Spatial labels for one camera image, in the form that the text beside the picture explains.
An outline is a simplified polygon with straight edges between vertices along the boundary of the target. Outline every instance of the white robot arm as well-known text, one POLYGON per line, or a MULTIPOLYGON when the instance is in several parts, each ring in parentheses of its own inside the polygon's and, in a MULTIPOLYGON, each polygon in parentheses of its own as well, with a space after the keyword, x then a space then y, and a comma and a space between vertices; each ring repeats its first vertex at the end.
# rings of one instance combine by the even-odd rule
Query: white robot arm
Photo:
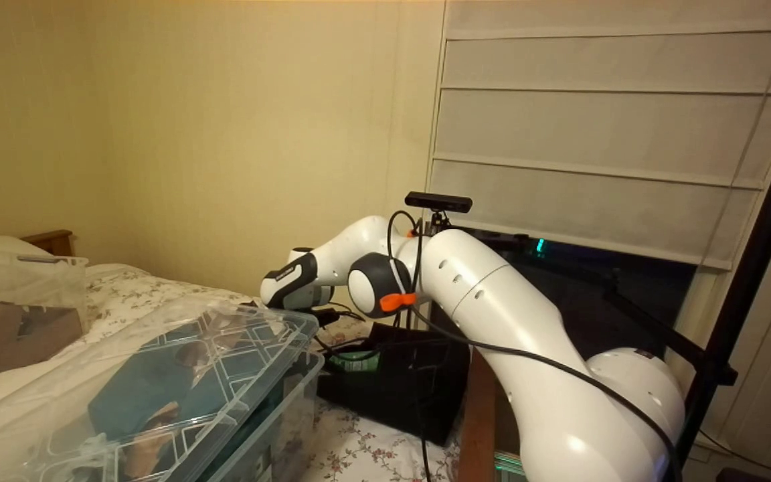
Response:
POLYGON ((379 296, 376 279, 403 277, 414 262, 420 262, 420 296, 481 346, 478 353, 499 381, 530 480, 643 482, 663 476, 665 443, 683 432, 683 397, 663 362, 631 348, 581 360, 560 310, 520 270, 462 230, 407 239, 388 233, 386 221, 364 217, 324 247, 268 273, 258 298, 269 309, 299 309, 291 304, 295 296, 347 283, 352 304, 368 310, 379 296), (386 259, 402 270, 386 266, 374 273, 359 266, 356 259, 367 254, 388 253, 386 237, 390 237, 395 262, 386 259), (643 409, 652 428, 597 387, 520 356, 525 352, 613 388, 643 409))

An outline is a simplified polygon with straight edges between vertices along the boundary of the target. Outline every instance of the beige wall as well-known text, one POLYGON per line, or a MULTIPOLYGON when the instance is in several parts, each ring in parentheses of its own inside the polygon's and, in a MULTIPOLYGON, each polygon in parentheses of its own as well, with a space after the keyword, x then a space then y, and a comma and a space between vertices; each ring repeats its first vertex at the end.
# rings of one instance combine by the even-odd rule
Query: beige wall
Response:
POLYGON ((438 0, 0 4, 0 230, 68 225, 91 259, 254 293, 423 188, 438 22, 438 0))
POLYGON ((78 4, 0 0, 0 233, 63 225, 118 258, 86 49, 78 4))

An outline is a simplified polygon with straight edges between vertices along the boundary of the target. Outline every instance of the white roman shade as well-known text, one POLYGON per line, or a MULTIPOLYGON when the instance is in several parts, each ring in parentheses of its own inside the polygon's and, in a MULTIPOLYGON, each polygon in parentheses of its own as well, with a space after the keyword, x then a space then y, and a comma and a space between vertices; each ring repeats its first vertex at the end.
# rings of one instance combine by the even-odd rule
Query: white roman shade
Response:
POLYGON ((458 222, 730 270, 767 180, 771 4, 449 4, 427 191, 458 222))

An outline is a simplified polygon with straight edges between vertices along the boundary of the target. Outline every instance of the white bedsheet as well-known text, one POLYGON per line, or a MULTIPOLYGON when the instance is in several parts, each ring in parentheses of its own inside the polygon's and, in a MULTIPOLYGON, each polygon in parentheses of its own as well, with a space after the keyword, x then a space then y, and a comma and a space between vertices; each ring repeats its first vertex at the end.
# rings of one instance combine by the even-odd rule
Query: white bedsheet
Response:
MULTIPOLYGON (((79 353, 91 352, 110 334, 119 332, 133 322, 150 322, 150 314, 180 300, 193 304, 250 304, 242 296, 226 289, 209 289, 185 282, 167 282, 150 277, 130 266, 93 266, 87 277, 87 310, 93 316, 91 332, 58 352, 42 364, 23 370, 0 372, 0 408, 8 397, 46 372, 75 362, 79 353)), ((424 480, 420 439, 411 433, 392 432, 374 420, 359 419, 347 409, 316 403, 316 432, 301 439, 312 448, 312 464, 299 480, 309 482, 388 482, 388 480, 424 480)), ((427 466, 434 480, 446 480, 446 452, 427 444, 427 466)))

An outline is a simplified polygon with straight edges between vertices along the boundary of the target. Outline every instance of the bed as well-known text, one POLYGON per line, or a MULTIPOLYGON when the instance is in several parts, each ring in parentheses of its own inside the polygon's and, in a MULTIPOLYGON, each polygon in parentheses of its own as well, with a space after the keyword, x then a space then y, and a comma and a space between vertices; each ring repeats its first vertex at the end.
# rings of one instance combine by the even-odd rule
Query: bed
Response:
MULTIPOLYGON (((0 243, 8 243, 1 253, 10 254, 12 250, 20 250, 20 254, 75 254, 68 230, 48 230, 23 237, 19 242, 0 239, 0 243)), ((91 352, 114 332, 127 329, 133 322, 150 320, 150 314, 171 300, 186 300, 196 305, 250 304, 250 298, 238 293, 161 279, 133 266, 87 266, 86 286, 91 329, 46 362, 0 372, 1 424, 8 420, 8 400, 12 395, 31 387, 34 381, 42 381, 56 366, 71 364, 79 353, 91 352)), ((392 432, 319 400, 312 412, 312 433, 305 433, 299 444, 309 444, 312 459, 297 480, 424 480, 424 466, 430 480, 453 480, 449 462, 455 448, 424 444, 427 464, 423 464, 423 448, 416 436, 392 432)))

